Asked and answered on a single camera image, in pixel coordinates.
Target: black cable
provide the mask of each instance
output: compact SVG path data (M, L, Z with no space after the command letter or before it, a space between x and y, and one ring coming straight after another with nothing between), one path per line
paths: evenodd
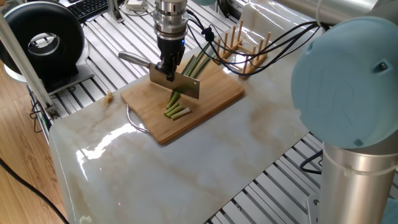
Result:
M199 23L197 21L194 21L193 19L189 18L189 21L193 22L196 26L200 27Z
M16 179L18 182L20 182L23 186L27 187L29 190L31 190L33 193L35 193L37 196L39 196L47 205L52 208L52 210L55 211L55 213L61 218L61 220L65 224L69 224L68 220L62 215L60 210L39 190L37 190L35 187L30 185L28 182L26 182L24 179L22 179L18 174L16 174L1 158L0 158L0 166L2 166L9 175L11 175L14 179Z
M313 161L315 158L321 156L322 154L323 154L323 150L321 150L321 151L315 153L313 156L311 156L311 157L309 157L308 159L304 160L304 162L302 162L302 163L300 164L300 170L302 170L302 171L304 171L304 172L309 172L309 173L311 173L311 174L319 174L319 175L321 175L322 172L317 171L317 170L306 169L306 168L304 168L304 166L307 165L309 162Z
M282 58L284 58L284 57L290 55L291 53L295 52L295 51L298 50L299 48L303 47L303 45L306 44L308 41L310 41L311 38L318 32L319 29L320 29L320 27L318 27L318 28L316 29L316 31L315 31L304 43L300 44L300 46L296 47L294 50L290 51L289 53L286 53L285 55L281 56L278 60L276 60L276 62L279 61L280 59L282 59Z
M199 48L201 49L201 51L204 52L205 55L206 55L207 57L209 57L209 58L211 58L211 59L213 59L213 60L218 61L219 63L221 63L222 65L224 65L229 71L231 71L231 72L233 72L233 73L235 73L235 74L237 74L237 75L241 75L241 76L251 76L251 75L255 75L255 74L259 73L259 72L262 72L262 71L265 70L267 67L269 67L270 65L272 65L273 63L275 63L275 61L276 61L279 57L281 57L292 45L294 45L294 43L296 43L296 41L298 41L298 39L299 39L301 36L303 36L306 32L308 32L309 30L311 30L311 29L313 29L313 28L315 28L315 27L318 27L318 25L317 25L316 23L315 23L314 25L311 25L311 26L307 27L305 30L301 31L301 33L297 34L297 35L296 35L296 38L295 38L294 40L292 40L291 43L290 43L286 48L284 48L284 49L281 51L281 53L279 53L279 54L278 54L274 59L272 59L267 65L263 66L263 67L260 68L259 70L256 70L256 71L254 71L254 72L251 72L251 73L240 73L240 72L236 72L235 70L233 70L232 68L230 68L229 66L227 66L227 63L224 62L223 60L220 60L220 59L217 59L217 58L213 58L212 56L210 56L208 53L206 53L206 52L203 50L203 48L201 47L199 41L196 39L195 35L193 34L193 32L192 32L190 26L188 26L188 29L189 29L189 31L191 32L191 35L192 35L193 38L195 39L195 42L198 44L198 46L199 46ZM216 56L217 56L218 58L220 58L220 55L218 54L218 52L217 52L216 49L214 48L214 45L213 45L212 43L210 43L210 46L211 46L211 48L213 49L213 51L214 51L214 53L216 54Z
M288 30L286 33L282 34L281 36L279 36L278 38L276 38L276 40L274 40L273 42L270 42L269 45L268 45L268 47L271 47L272 45L276 44L276 42L278 42L280 39L282 39L283 37L285 37L287 34L293 32L294 30L296 30L296 29L298 29L298 28L300 28L300 27L303 27L303 26L307 26L307 25L314 25L313 28L319 27L318 24L317 24L317 22L315 22L315 21L313 21L313 22L304 22L304 23L302 23L302 24L299 24L299 25L297 25L297 26L291 28L291 30ZM217 32L217 34L218 34L218 37L221 39L221 41L225 44L224 40L223 40L223 39L221 38L221 36L220 36L220 33ZM280 44L280 45L278 45L278 46L272 48L272 50L274 50L274 49L280 47L281 45L284 45L284 44L288 43L288 42L291 41L292 39L296 38L296 35L294 35L294 36L291 37L290 39L286 40L283 44ZM264 49L262 49L262 50L261 50L259 53L257 53L257 54L244 54L244 53L241 53L241 52L233 51L233 50L231 50L229 47L225 48L224 46L219 45L218 43L216 43L216 45L218 45L218 46L221 47L222 49L225 49L225 50L229 51L229 52L232 53L232 54L239 54L239 55L243 55L243 56L253 56L253 57L257 57L258 55L263 55L263 54L266 54L266 53L269 52L269 51L266 51L267 48L264 48Z
M197 17L197 15L195 15L195 13L193 13L191 10L189 10L189 9L187 9L187 13L189 14L189 15L191 15L191 16L193 16L196 20L197 20L197 22L198 22L198 24L199 24L199 28L201 29L201 30L204 30L205 29L205 27L203 26L203 24L201 23L201 21L200 21L200 19Z
M312 25L312 26L313 26L313 28L318 27L318 25L316 24L316 22L313 22L313 25ZM308 28L305 29L304 31L302 31L301 33L298 33L298 34L296 34L295 36L291 37L290 39L284 41L283 43L281 43L281 44L279 44L279 45L276 45L275 47L272 47L272 44L276 43L278 40L280 40L282 37L284 37L284 35L285 35L285 34L284 34L284 35L278 37L274 42L270 43L267 47L265 47L261 52L259 52L259 53L257 53L257 54L243 54L243 53L240 53L240 52L231 51L230 49L226 49L226 48L224 48L223 46L219 45L218 43L215 43L215 44L216 44L217 46L220 46L222 49L226 49L226 50L230 51L230 52L233 53L233 54L239 54L239 55L243 55L243 56L251 56L251 58L248 58L247 60L244 60L244 61L242 61L242 62L224 62L224 63L222 63L223 65L224 65L225 63L226 63L226 64L229 64L229 65L236 65L236 64L240 64L240 63L244 63L244 62L249 62L250 60L256 58L256 57L259 56L259 55L267 54L267 53L269 53L269 52L271 52L271 51L273 51L273 50L275 50L275 49L278 49L279 47L281 47L281 46L283 46L283 45L289 43L290 41L292 41L292 40L294 40L294 39L300 38L300 37L302 36L302 34L306 33L307 31L308 31ZM200 43L197 41L197 39L196 39L196 37L195 37L195 35L193 34L192 31L191 31L191 34L192 34L193 38L195 39L195 42L200 46ZM209 56L208 54L206 54L206 55L207 55L209 58L211 58L211 59L213 59L213 60L216 60L216 61L219 61L219 62L220 62L219 59L213 58L213 57Z

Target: bamboo cutting board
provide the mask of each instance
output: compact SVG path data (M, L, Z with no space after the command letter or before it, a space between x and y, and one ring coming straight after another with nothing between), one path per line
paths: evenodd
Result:
M187 63L188 60L183 61L177 71L181 72ZM163 114L171 90L150 82L149 76L137 85L124 90L121 98L140 117L156 141L159 144L165 144L221 111L244 93L244 88L225 74L213 61L207 63L198 79L200 81L199 100L181 95L178 102L184 108L189 107L192 112L175 121Z

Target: green onion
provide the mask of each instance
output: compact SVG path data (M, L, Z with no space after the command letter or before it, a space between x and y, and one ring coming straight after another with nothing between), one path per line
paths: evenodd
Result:
M206 58L202 61L202 63L199 65L199 67L196 69L196 71L192 73L192 76L191 76L191 77L192 77L192 78L197 78L197 76L198 76L199 73L200 73L200 70L201 70L209 61L210 61L210 58L206 57Z
M181 105L178 105L176 108L174 108L172 111L168 112L166 116L171 117L175 113L179 112L180 110L184 109Z
M195 63L196 59L197 59L197 57L192 55L191 59L189 60L189 62L185 66L184 70L182 70L182 73L181 73L182 75L187 75L189 69L192 67L193 63Z
M187 113L191 112L190 108L185 108L184 110L181 110L180 112L172 115L172 119L177 119L183 115L186 115Z
M169 109L174 105L175 102L180 98L181 93L179 92L174 92L172 98L170 99L169 103L167 103L166 109Z
M201 58L203 57L203 55L205 54L205 51L207 50L207 48L209 48L209 46L210 46L210 43L207 43L206 46L203 48L203 50L199 53L197 59L193 63L192 67L189 69L189 72L187 73L187 75L189 77L191 76L191 73L193 72L193 70L195 69L196 65L199 63L199 61L201 60Z
M180 104L174 103L174 105L172 107L170 107L169 109L167 109L166 111L164 111L164 115L167 115L169 112L171 112L172 110L174 110L174 108L178 107Z

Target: keyboard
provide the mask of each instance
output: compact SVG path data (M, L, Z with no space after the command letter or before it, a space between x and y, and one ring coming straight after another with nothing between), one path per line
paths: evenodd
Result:
M108 2L107 0L81 0L67 8L77 17L79 22L83 23L87 19L107 10Z

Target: white marble surface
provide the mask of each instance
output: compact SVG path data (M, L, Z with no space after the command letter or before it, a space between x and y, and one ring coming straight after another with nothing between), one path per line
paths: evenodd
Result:
M268 1L242 18L245 46L310 20ZM290 96L299 54L240 80L244 98L167 146L129 124L123 89L108 107L100 100L57 121L50 149L70 223L205 222L307 133Z

